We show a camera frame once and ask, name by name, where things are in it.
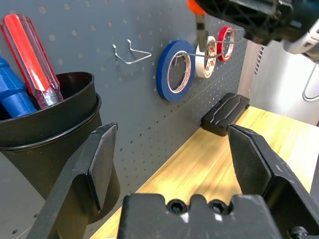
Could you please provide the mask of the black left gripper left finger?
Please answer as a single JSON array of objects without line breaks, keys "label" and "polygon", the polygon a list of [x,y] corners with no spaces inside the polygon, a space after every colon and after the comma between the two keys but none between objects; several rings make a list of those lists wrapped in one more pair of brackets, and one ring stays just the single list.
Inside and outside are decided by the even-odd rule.
[{"label": "black left gripper left finger", "polygon": [[118,201],[113,163],[118,125],[96,128],[71,155],[30,229],[29,239],[81,239]]}]

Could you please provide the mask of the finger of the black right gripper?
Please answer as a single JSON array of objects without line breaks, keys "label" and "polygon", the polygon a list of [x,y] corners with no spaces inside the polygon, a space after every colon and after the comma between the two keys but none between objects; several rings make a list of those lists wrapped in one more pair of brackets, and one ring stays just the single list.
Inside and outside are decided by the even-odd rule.
[{"label": "finger of the black right gripper", "polygon": [[261,27],[275,12],[272,0],[197,0],[208,14],[241,26]]}]

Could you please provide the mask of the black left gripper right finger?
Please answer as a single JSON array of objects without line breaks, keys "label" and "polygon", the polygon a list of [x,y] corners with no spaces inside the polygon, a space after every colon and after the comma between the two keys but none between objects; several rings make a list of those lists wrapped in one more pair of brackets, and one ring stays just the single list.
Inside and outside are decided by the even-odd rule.
[{"label": "black left gripper right finger", "polygon": [[288,164],[251,129],[228,126],[235,175],[243,194],[263,197],[285,239],[317,239],[319,207]]}]

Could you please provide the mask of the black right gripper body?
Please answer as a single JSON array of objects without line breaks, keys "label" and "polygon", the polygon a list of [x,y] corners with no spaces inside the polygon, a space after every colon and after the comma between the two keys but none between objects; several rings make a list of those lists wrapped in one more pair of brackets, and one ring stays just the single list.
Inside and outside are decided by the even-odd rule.
[{"label": "black right gripper body", "polygon": [[272,40],[294,43],[310,33],[319,19],[317,0],[254,0],[250,8],[256,15],[245,38],[261,45]]}]

